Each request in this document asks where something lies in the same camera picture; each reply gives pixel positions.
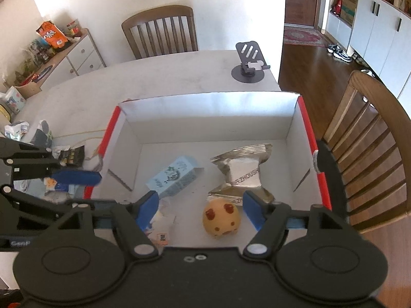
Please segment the blue orange snack packet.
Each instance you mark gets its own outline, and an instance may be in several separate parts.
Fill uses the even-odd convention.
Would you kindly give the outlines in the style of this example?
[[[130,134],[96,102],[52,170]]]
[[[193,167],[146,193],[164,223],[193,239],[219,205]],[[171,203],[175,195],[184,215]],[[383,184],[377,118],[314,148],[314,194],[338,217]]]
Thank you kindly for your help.
[[[50,193],[69,193],[69,185],[59,183],[51,177],[44,178],[43,183],[45,185],[45,195]]]

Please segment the white tissue pack dark label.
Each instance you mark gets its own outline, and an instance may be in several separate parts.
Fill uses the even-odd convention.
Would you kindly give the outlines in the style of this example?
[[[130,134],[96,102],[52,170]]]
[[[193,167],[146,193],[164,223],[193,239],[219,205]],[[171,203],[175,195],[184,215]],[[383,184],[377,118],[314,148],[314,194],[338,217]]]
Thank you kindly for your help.
[[[31,145],[36,147],[52,148],[52,131],[46,120],[41,120],[30,141]]]

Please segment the black snack packet gold text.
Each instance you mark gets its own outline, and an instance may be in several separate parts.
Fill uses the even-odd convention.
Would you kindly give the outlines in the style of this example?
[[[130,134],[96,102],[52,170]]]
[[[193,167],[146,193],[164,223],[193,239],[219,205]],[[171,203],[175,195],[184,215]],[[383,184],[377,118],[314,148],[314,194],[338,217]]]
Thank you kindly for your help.
[[[80,168],[85,159],[85,147],[59,146],[52,149],[52,154],[65,166]]]

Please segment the white small wrapper in box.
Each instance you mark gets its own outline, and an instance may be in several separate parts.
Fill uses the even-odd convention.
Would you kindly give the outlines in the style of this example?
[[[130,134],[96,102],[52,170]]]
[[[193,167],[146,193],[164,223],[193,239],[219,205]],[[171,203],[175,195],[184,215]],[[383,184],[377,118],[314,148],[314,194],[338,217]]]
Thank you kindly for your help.
[[[175,219],[176,216],[171,204],[171,198],[162,198],[159,203],[159,208],[146,230],[147,237],[157,247],[170,245],[172,243]]]

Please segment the white paper towel pack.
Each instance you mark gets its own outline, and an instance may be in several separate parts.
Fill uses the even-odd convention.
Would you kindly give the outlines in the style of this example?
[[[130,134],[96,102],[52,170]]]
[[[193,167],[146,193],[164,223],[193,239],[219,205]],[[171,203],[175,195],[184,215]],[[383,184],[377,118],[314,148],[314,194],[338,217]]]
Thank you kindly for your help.
[[[25,121],[8,124],[4,127],[4,135],[11,140],[21,141],[22,137],[28,132],[29,127],[29,123]]]

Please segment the yellow plush toy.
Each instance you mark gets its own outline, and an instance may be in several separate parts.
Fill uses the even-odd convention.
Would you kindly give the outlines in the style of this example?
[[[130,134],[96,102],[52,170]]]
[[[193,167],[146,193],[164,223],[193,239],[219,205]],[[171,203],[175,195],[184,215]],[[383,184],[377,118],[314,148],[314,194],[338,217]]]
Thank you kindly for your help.
[[[210,200],[203,211],[203,227],[213,237],[237,233],[241,220],[236,205],[222,197]]]

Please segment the silver foil snack packet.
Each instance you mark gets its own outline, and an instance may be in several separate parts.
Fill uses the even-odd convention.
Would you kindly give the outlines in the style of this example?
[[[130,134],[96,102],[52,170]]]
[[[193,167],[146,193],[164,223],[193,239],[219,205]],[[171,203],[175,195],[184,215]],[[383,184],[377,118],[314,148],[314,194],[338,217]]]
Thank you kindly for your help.
[[[208,193],[207,201],[224,198],[236,206],[242,206],[242,197],[251,191],[262,201],[274,201],[274,195],[262,186],[260,165],[272,154],[270,143],[248,145],[233,149],[210,159],[224,175],[224,183]]]

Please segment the patterned white cup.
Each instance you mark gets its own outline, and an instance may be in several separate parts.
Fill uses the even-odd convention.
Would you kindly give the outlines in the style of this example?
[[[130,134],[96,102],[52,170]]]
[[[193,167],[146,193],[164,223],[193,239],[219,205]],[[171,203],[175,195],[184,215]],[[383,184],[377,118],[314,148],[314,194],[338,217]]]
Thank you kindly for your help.
[[[26,99],[14,86],[11,86],[6,92],[1,93],[1,99],[14,114],[18,114],[26,104]]]

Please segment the light blue milk carton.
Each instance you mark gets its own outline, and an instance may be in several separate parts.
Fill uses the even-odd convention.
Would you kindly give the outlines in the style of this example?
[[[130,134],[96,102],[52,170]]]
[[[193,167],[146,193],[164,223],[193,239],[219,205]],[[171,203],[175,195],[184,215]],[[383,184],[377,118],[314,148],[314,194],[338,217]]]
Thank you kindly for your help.
[[[203,172],[193,157],[181,156],[146,182],[159,198],[172,197],[195,181]]]

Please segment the red white cardboard box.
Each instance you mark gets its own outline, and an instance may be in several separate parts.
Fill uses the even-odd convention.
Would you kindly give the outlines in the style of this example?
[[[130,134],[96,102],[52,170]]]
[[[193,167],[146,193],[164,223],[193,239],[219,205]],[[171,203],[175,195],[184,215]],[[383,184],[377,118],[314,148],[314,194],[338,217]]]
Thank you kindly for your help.
[[[315,168],[318,147],[305,103],[293,92],[213,92],[123,102],[100,146],[102,181],[85,196],[137,201],[152,177],[178,157],[189,157],[198,177],[170,199],[175,216],[171,245],[243,247],[255,234],[247,218],[238,234],[218,239],[204,230],[202,212],[208,193],[224,182],[212,158],[256,144],[272,145],[260,179],[274,199],[297,210],[330,206],[325,177]]]

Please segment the white drawer sideboard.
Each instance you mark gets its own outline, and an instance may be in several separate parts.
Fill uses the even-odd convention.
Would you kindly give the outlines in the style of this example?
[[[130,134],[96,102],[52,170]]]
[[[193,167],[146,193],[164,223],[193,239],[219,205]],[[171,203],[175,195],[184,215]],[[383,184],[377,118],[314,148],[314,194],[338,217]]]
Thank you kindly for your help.
[[[98,51],[90,31],[87,28],[83,28],[79,38],[73,38],[72,44],[67,49],[57,53],[35,72],[36,75],[40,75],[47,68],[51,68],[43,78],[36,82],[29,78],[29,82],[15,88],[25,99],[28,99],[40,91],[50,90],[52,87],[74,79],[77,76],[105,67],[106,64]]]

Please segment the wooden chair right side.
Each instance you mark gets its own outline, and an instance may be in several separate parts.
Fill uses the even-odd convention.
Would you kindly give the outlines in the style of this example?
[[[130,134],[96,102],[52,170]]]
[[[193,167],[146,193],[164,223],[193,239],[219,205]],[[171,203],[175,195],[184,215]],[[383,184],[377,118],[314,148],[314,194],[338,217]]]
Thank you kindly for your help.
[[[355,70],[320,144],[330,197],[365,234],[410,217],[410,118],[377,79]]]

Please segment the wooden chair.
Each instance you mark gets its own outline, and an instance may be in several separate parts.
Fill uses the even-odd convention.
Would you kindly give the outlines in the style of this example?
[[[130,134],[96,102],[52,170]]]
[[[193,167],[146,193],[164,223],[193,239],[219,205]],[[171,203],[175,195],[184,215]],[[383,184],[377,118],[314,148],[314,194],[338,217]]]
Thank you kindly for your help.
[[[189,6],[142,11],[127,18],[121,28],[137,60],[199,50],[194,11]]]
[[[410,118],[377,79],[355,70],[320,144],[330,197],[365,234],[410,217]]]

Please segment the orange snack bag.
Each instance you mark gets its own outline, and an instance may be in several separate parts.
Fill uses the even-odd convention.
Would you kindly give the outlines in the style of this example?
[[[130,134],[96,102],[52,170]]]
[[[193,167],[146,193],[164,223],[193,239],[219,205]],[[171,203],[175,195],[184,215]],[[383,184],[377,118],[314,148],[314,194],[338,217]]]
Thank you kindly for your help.
[[[36,32],[54,49],[62,49],[68,43],[68,38],[51,21],[44,21]]]

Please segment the black phone stand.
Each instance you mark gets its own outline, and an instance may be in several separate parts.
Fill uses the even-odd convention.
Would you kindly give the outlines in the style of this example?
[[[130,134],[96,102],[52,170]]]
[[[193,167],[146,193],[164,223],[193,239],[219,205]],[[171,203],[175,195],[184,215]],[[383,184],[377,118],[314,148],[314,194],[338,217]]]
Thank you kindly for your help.
[[[240,64],[231,70],[231,76],[241,83],[258,83],[265,77],[265,70],[270,66],[256,41],[238,42],[236,51]]]

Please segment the wooden chair far side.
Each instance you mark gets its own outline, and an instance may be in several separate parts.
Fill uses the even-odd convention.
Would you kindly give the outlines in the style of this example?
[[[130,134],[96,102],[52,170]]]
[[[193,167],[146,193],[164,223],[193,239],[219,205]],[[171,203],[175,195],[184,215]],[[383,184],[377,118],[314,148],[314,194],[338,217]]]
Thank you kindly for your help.
[[[194,11],[189,6],[142,11],[127,18],[121,28],[137,60],[199,50]]]

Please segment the pair of sneakers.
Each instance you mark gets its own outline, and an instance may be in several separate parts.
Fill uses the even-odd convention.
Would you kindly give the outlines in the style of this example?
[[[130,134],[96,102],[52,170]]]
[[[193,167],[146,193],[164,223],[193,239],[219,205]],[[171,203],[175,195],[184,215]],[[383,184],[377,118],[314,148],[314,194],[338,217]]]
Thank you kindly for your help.
[[[328,53],[332,54],[333,57],[339,59],[345,63],[351,63],[352,58],[342,49],[339,45],[329,45],[327,47]]]

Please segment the red patterned rug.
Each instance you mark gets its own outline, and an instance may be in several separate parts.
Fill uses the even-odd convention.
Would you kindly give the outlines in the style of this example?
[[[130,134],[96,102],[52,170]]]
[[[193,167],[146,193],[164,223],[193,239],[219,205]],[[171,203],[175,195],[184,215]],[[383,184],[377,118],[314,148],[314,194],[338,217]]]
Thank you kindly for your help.
[[[284,45],[303,45],[312,47],[327,47],[331,42],[314,28],[295,26],[284,27]]]

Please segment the white tall cabinet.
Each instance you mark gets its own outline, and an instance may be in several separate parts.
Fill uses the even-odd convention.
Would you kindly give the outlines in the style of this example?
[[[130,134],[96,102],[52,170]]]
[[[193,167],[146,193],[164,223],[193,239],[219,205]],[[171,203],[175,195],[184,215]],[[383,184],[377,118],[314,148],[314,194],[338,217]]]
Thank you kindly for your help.
[[[410,17],[385,0],[357,0],[350,24],[332,12],[325,34],[352,49],[395,97],[410,94]]]

